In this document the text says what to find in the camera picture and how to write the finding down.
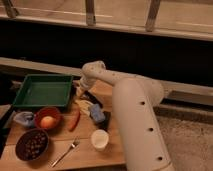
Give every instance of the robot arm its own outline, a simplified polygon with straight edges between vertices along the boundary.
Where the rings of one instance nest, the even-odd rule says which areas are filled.
[[[161,84],[153,79],[105,69],[101,61],[83,66],[80,85],[90,89],[96,79],[114,86],[113,112],[130,171],[174,171],[153,106],[163,98]]]

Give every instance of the bowl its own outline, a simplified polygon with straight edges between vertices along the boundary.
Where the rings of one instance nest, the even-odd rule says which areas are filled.
[[[109,134],[102,129],[98,129],[92,133],[91,143],[97,151],[103,151],[109,143]]]
[[[50,130],[55,128],[61,120],[61,112],[57,107],[43,107],[35,115],[35,126]]]
[[[42,129],[31,129],[24,133],[18,140],[15,152],[23,161],[31,161],[39,158],[47,149],[49,137]]]

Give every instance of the paper cup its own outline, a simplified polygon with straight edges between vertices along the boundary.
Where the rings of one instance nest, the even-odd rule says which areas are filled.
[[[94,131],[91,135],[91,143],[98,151],[103,151],[106,148],[108,142],[109,134],[102,129]]]

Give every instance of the green tray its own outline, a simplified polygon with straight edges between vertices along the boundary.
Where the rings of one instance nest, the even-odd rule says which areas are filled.
[[[13,106],[17,108],[66,107],[70,99],[72,80],[72,75],[27,75]]]

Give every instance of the small object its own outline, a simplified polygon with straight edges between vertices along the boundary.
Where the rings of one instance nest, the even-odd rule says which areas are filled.
[[[69,123],[69,131],[74,131],[76,126],[78,125],[78,122],[80,120],[81,113],[79,110],[77,110],[76,115],[72,117],[70,123]]]
[[[91,143],[96,150],[103,151],[109,143],[109,134],[102,129],[98,129],[92,133]]]
[[[50,130],[60,122],[61,112],[57,107],[43,107],[36,113],[34,120],[37,128]]]
[[[89,108],[90,106],[93,105],[93,103],[91,103],[88,100],[75,100],[75,103],[78,104],[78,106],[80,107],[81,111],[85,114],[87,114],[88,116],[90,116],[90,111]]]
[[[101,108],[103,108],[103,104],[102,104],[94,95],[92,95],[89,91],[85,91],[84,94],[89,98],[89,100],[90,100],[92,103],[94,103],[94,104],[98,103],[99,106],[100,106]]]
[[[56,164],[57,164],[59,161],[61,161],[61,159],[63,159],[63,158],[64,158],[72,149],[74,149],[78,144],[80,144],[80,141],[78,141],[78,140],[75,139],[75,140],[73,141],[73,143],[70,145],[69,149],[68,149],[65,153],[63,153],[61,157],[59,157],[57,160],[55,160],[51,166],[52,166],[52,167],[55,167]]]
[[[105,115],[106,119],[103,122],[98,124],[98,128],[103,129],[104,131],[107,132],[108,126],[109,126],[109,121],[110,121],[110,118],[111,118],[111,113],[104,111],[104,115]]]
[[[80,99],[83,96],[84,92],[85,92],[84,89],[82,89],[80,86],[76,86],[76,93],[75,94],[76,94],[76,97],[78,99]]]
[[[17,113],[13,120],[21,125],[23,125],[24,127],[34,127],[34,113],[30,112],[30,111],[23,111],[23,112],[19,112]]]
[[[99,104],[92,105],[89,108],[89,110],[90,110],[90,115],[93,121],[95,122],[95,124],[99,124],[106,119],[103,112],[101,111]]]
[[[24,133],[18,140],[15,152],[17,157],[23,161],[37,159],[47,149],[49,138],[42,129],[31,129]]]

